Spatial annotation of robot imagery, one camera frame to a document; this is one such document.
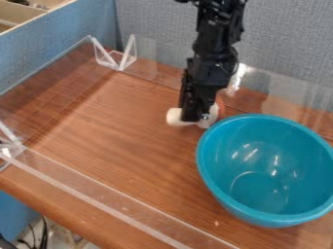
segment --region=blue panel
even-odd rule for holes
[[[15,239],[26,224],[37,217],[34,211],[0,192],[0,233],[7,240]]]
[[[86,35],[116,44],[113,0],[77,0],[0,35],[0,92],[57,58]]]

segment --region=floor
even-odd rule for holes
[[[37,221],[34,224],[30,224],[34,231],[35,236],[35,245],[38,246],[38,241],[41,237],[41,231],[42,231],[42,222],[41,220]],[[80,240],[80,237],[77,235],[72,235],[70,238],[68,238],[68,235],[70,235],[70,232],[65,230],[62,227],[60,227],[56,223],[48,220],[48,227],[49,227],[49,244],[48,249],[98,249],[97,246],[88,243],[81,243],[81,246],[73,244],[74,241]],[[29,228],[25,228],[21,236],[18,239],[22,239],[29,246],[33,245],[33,235]],[[18,249],[26,249],[26,246],[23,244],[15,243],[14,244]]]

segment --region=bowl rim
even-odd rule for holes
[[[259,211],[247,205],[241,204],[239,201],[236,201],[229,195],[227,195],[223,190],[217,187],[217,185],[213,183],[212,178],[209,177],[208,171],[204,168],[204,155],[203,155],[203,149],[205,146],[205,142],[209,139],[209,137],[213,135],[213,132],[224,125],[240,121],[240,120],[270,120],[275,122],[280,122],[283,124],[287,124],[292,127],[295,127],[298,130],[300,130],[306,135],[308,135],[318,145],[323,148],[323,150],[327,152],[328,157],[333,161],[333,148],[327,144],[327,142],[323,140],[323,138],[314,132],[311,131],[307,127],[304,127],[302,124],[287,120],[284,118],[272,116],[272,115],[264,115],[264,114],[244,114],[244,115],[237,115],[232,116],[229,118],[223,119],[217,123],[213,124],[213,126],[204,132],[199,143],[196,147],[196,166],[197,170],[201,176],[201,179],[205,183],[205,186],[208,187],[212,195],[220,199],[223,202],[227,203],[227,205],[237,211],[241,215],[247,217],[252,217],[256,220],[266,221],[270,223],[302,223],[310,220],[314,220],[315,218],[320,217],[323,214],[326,214],[333,207],[333,195],[326,199],[326,201],[316,206],[312,210],[306,211],[299,214],[272,214],[267,213],[263,211]]]

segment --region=acrylic corner bracket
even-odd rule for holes
[[[105,66],[116,71],[122,71],[136,61],[136,43],[134,36],[130,35],[124,52],[109,51],[102,48],[94,37],[90,37],[93,44],[96,61],[101,66]]]

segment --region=white object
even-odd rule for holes
[[[241,78],[244,77],[244,74],[245,74],[245,70],[247,70],[245,65],[240,63],[237,70],[236,70],[236,73],[232,75],[232,77],[229,79],[228,87],[224,90],[227,96],[229,96],[229,97],[233,96],[235,91],[239,89]]]
[[[199,128],[209,128],[217,118],[217,105],[213,104],[209,110],[209,116],[207,120],[199,120],[197,122],[183,122],[180,120],[181,109],[171,108],[165,113],[165,123],[171,126],[188,126],[196,125]]]

